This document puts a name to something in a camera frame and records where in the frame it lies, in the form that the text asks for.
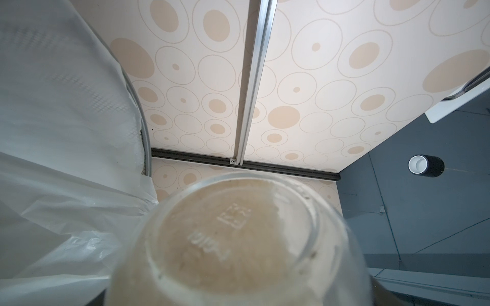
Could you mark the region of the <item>glass rice jar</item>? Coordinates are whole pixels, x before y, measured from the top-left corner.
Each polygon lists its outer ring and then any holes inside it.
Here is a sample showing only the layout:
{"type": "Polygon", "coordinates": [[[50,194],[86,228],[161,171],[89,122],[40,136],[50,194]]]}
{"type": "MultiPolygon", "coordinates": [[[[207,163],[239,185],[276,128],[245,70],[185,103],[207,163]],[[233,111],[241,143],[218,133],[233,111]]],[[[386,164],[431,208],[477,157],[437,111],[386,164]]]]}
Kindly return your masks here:
{"type": "Polygon", "coordinates": [[[339,212],[288,177],[227,173],[169,196],[139,228],[105,305],[372,305],[339,212]]]}

